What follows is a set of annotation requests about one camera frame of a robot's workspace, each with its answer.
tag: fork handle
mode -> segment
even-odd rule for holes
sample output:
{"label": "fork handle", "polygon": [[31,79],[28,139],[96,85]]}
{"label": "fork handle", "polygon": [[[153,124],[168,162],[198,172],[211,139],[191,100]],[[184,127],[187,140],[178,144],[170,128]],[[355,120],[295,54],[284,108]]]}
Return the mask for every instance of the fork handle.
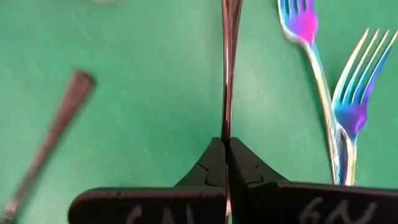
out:
{"label": "fork handle", "polygon": [[55,119],[50,127],[50,131],[44,139],[43,145],[30,163],[22,182],[19,184],[13,198],[6,205],[6,213],[4,214],[4,223],[13,223],[14,217],[24,202],[26,195],[32,188],[37,175],[43,168],[49,155],[58,143],[60,136],[69,122],[78,112],[93,86],[91,76],[83,71],[75,71],[72,80],[67,86],[66,94],[63,97],[61,105],[57,111]]}
{"label": "fork handle", "polygon": [[339,173],[343,167],[340,166],[340,149],[341,138],[338,131],[337,120],[331,107],[331,97],[328,84],[325,76],[323,75],[322,63],[319,57],[319,52],[316,44],[306,45],[305,51],[309,57],[315,79],[319,96],[321,99],[323,117],[326,125],[326,135],[328,140],[328,150],[331,163],[331,171],[333,183],[339,184],[341,182]]}

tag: green surface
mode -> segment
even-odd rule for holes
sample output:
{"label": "green surface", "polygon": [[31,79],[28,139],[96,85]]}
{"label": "green surface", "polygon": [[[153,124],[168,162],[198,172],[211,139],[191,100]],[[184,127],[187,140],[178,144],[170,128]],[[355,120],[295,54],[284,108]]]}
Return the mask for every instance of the green surface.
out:
{"label": "green surface", "polygon": [[[0,206],[37,152],[70,71],[87,70],[98,82],[19,223],[66,223],[74,196],[93,187],[172,186],[219,135],[221,1],[1,4]],[[365,28],[396,28],[397,6],[315,1],[331,89]],[[236,60],[233,136],[290,180],[330,183],[313,74],[283,36],[276,1],[244,0]],[[397,60],[393,50],[359,136],[360,185],[398,188]]]}

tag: metal fork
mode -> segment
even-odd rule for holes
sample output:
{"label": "metal fork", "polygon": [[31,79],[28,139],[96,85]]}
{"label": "metal fork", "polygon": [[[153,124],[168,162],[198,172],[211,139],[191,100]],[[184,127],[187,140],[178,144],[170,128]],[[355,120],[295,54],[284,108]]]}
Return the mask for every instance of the metal fork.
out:
{"label": "metal fork", "polygon": [[278,0],[280,24],[286,37],[298,42],[306,51],[317,81],[323,115],[326,125],[328,150],[334,184],[341,184],[339,179],[341,139],[335,115],[331,108],[331,97],[326,79],[323,75],[322,63],[319,58],[315,36],[318,30],[318,18],[312,0]]}
{"label": "metal fork", "polygon": [[[355,67],[351,79],[349,80],[347,87],[346,82],[348,81],[348,76],[353,67],[356,56],[358,55],[361,47],[368,36],[369,29],[366,29],[362,38],[359,40],[357,46],[355,47],[353,53],[349,57],[346,66],[341,73],[340,79],[338,80],[335,92],[333,94],[333,111],[335,112],[337,121],[341,125],[341,133],[347,140],[347,151],[342,153],[344,156],[341,158],[341,166],[345,167],[346,174],[344,179],[349,181],[349,185],[353,185],[355,182],[355,164],[356,164],[356,154],[357,154],[357,139],[359,132],[364,128],[366,121],[368,120],[368,101],[370,94],[372,92],[374,82],[376,77],[380,74],[381,69],[386,62],[388,55],[391,51],[392,45],[395,42],[398,31],[392,36],[390,42],[386,45],[383,52],[379,56],[372,72],[369,74],[369,69],[372,66],[374,59],[377,57],[377,53],[380,51],[384,41],[387,39],[389,31],[387,30],[380,43],[373,50],[372,55],[368,63],[362,67],[364,61],[369,55],[373,43],[376,41],[379,34],[379,30],[375,32],[370,43],[363,52],[358,65]],[[363,72],[356,83],[359,71],[363,68]]]}
{"label": "metal fork", "polygon": [[25,202],[31,188],[34,186],[40,171],[54,151],[64,130],[84,104],[92,91],[93,85],[94,80],[87,73],[83,71],[75,72],[70,84],[67,86],[66,94],[44,139],[44,143],[32,160],[12,199],[7,203],[6,212],[2,220],[0,220],[0,224],[14,223],[15,216]]}
{"label": "metal fork", "polygon": [[[236,45],[238,43],[239,20],[241,18],[242,0],[221,0],[223,12],[223,42],[224,42],[224,90],[223,90],[223,118],[221,122],[221,140],[226,146],[231,138],[232,95],[235,69]],[[228,223],[231,213],[231,202],[226,204],[225,223]]]}

